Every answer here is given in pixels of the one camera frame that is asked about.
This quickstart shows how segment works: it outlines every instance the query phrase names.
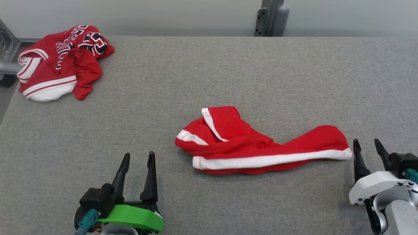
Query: gray fabric table surface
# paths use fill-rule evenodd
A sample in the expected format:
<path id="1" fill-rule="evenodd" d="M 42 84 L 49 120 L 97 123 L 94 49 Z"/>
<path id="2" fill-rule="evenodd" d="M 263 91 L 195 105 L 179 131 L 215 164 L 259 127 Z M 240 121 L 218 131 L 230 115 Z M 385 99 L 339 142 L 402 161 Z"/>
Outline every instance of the gray fabric table surface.
<path id="1" fill-rule="evenodd" d="M 109 37 L 115 53 L 83 102 L 14 94 L 0 126 L 0 234 L 73 234 L 89 187 L 131 153 L 126 200 L 156 153 L 164 234 L 372 234 L 350 205 L 352 161 L 212 176 L 174 145 L 200 109 L 234 105 L 279 143 L 335 125 L 383 170 L 373 139 L 418 153 L 418 39 Z"/>

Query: red jersey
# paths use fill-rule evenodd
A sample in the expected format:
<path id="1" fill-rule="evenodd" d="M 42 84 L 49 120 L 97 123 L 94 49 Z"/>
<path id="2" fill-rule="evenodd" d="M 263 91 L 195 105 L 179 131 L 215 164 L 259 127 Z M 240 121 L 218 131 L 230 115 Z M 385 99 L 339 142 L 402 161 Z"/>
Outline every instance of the red jersey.
<path id="1" fill-rule="evenodd" d="M 74 96 L 84 100 L 92 82 L 102 75 L 97 60 L 114 51 L 94 26 L 79 25 L 48 35 L 19 55 L 19 63 L 24 65 L 18 72 L 19 92 L 46 102 L 74 90 Z"/>
<path id="2" fill-rule="evenodd" d="M 209 174 L 262 174 L 352 157 L 344 134 L 334 126 L 318 126 L 278 144 L 242 120 L 235 107 L 204 108 L 202 116 L 180 131 L 176 145 L 193 155 L 194 168 Z"/>

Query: metal frame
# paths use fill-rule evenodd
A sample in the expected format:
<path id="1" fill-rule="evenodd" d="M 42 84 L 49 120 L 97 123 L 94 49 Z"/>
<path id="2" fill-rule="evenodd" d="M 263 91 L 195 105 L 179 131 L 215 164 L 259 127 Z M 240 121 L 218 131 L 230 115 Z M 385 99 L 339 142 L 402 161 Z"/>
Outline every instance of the metal frame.
<path id="1" fill-rule="evenodd" d="M 4 52 L 0 55 L 0 80 L 4 74 L 16 74 L 21 66 L 11 63 L 20 46 L 20 41 L 12 34 L 6 25 L 0 20 L 0 46 L 4 45 Z"/>
<path id="2" fill-rule="evenodd" d="M 284 0 L 263 0 L 257 13 L 254 37 L 282 37 L 289 8 Z"/>

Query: red fabric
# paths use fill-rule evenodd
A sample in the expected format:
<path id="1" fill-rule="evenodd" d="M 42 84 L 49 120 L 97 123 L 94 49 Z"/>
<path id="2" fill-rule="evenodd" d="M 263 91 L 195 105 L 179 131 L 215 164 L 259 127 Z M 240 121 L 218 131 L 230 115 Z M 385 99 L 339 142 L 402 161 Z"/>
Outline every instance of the red fabric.
<path id="1" fill-rule="evenodd" d="M 113 46 L 94 26 L 79 25 L 48 35 L 19 55 L 22 65 L 31 63 L 31 58 L 41 59 L 38 66 L 34 65 L 36 69 L 33 73 L 28 71 L 29 66 L 18 73 L 19 91 L 24 93 L 29 89 L 31 92 L 24 94 L 28 97 L 34 93 L 33 86 L 36 91 L 48 91 L 62 85 L 60 79 L 75 76 L 74 96 L 84 100 L 92 90 L 92 82 L 102 75 L 97 60 L 110 56 L 114 51 Z"/>
<path id="2" fill-rule="evenodd" d="M 179 136 L 176 145 L 194 157 L 200 156 L 207 160 L 251 158 L 256 156 L 273 156 L 293 153 L 312 153 L 324 150 L 346 151 L 347 140 L 338 128 L 330 125 L 318 126 L 304 135 L 285 144 L 278 144 L 243 121 L 235 107 L 212 107 L 209 113 L 202 110 L 203 117 L 191 122 L 183 130 L 197 135 L 207 145 L 199 145 L 193 141 L 184 141 Z M 211 116 L 220 140 L 210 129 L 205 116 Z M 267 171 L 284 171 L 302 166 L 316 159 L 275 164 L 264 167 L 243 169 L 203 169 L 209 174 L 261 174 Z"/>

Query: white trim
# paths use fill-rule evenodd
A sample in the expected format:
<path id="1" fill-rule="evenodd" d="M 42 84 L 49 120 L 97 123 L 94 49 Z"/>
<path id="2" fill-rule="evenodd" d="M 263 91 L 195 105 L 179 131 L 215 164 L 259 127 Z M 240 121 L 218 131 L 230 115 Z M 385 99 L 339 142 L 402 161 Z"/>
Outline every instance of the white trim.
<path id="1" fill-rule="evenodd" d="M 26 96 L 26 98 L 27 99 L 31 98 L 39 102 L 47 102 L 50 100 L 56 100 L 59 97 L 72 92 L 76 84 L 77 84 L 77 81 L 74 80 L 74 81 L 63 83 L 60 85 L 46 87 L 43 89 L 39 89 L 38 91 L 35 91 L 33 93 L 30 93 L 29 95 Z"/>
<path id="2" fill-rule="evenodd" d="M 292 153 L 277 154 L 268 156 L 254 156 L 246 158 L 228 158 L 228 159 L 206 159 L 202 156 L 193 157 L 193 167 L 199 170 L 223 170 L 223 169 L 242 169 L 242 168 L 260 168 L 264 166 L 273 166 L 277 164 L 304 161 L 309 159 L 334 159 L 348 160 L 352 157 L 350 148 L 345 150 L 323 150 L 310 153 Z"/>
<path id="3" fill-rule="evenodd" d="M 24 54 L 27 54 L 27 53 L 30 53 L 30 52 L 34 52 L 34 53 L 37 53 L 38 55 L 40 55 L 44 60 L 46 60 L 46 59 L 48 59 L 48 54 L 44 51 L 44 50 L 42 50 L 42 49 L 31 49 L 31 50 L 27 50 L 27 51 L 24 51 L 24 52 L 22 52 L 20 55 L 19 55 L 19 63 L 21 64 L 21 65 L 23 65 L 23 63 L 24 63 L 24 61 L 23 60 L 21 60 L 21 58 L 23 57 L 23 55 Z"/>
<path id="4" fill-rule="evenodd" d="M 38 83 L 36 85 L 33 85 L 33 86 L 27 88 L 26 90 L 24 90 L 22 92 L 22 94 L 24 96 L 26 96 L 27 94 L 29 94 L 29 93 L 31 93 L 33 91 L 36 91 L 36 90 L 38 90 L 38 89 L 40 89 L 42 87 L 48 87 L 48 86 L 55 85 L 55 84 L 60 84 L 60 83 L 63 83 L 63 82 L 71 82 L 73 80 L 76 80 L 76 76 L 75 75 L 70 76 L 70 77 L 61 78 L 61 79 L 52 80 L 52 81 L 41 82 L 41 83 Z"/>
<path id="5" fill-rule="evenodd" d="M 38 65 L 41 61 L 40 58 L 31 58 L 31 57 L 25 57 L 25 58 L 28 58 L 29 60 L 28 61 L 25 60 L 25 66 L 17 74 L 17 77 L 23 83 L 26 83 L 26 80 L 28 80 L 28 78 L 30 78 L 32 76 L 33 72 L 38 67 Z"/>
<path id="6" fill-rule="evenodd" d="M 202 140 L 197 135 L 194 135 L 186 130 L 181 130 L 180 133 L 177 135 L 177 138 L 182 141 L 192 141 L 197 143 L 198 145 L 208 145 L 206 141 Z"/>
<path id="7" fill-rule="evenodd" d="M 211 129 L 211 131 L 216 135 L 216 137 L 220 141 L 227 142 L 228 140 L 223 139 L 221 137 L 221 135 L 218 133 L 218 131 L 216 131 L 215 125 L 213 124 L 212 116 L 211 116 L 211 114 L 209 112 L 209 108 L 203 108 L 202 109 L 202 115 L 203 115 L 203 118 L 205 119 L 206 124 L 209 126 L 209 128 Z"/>

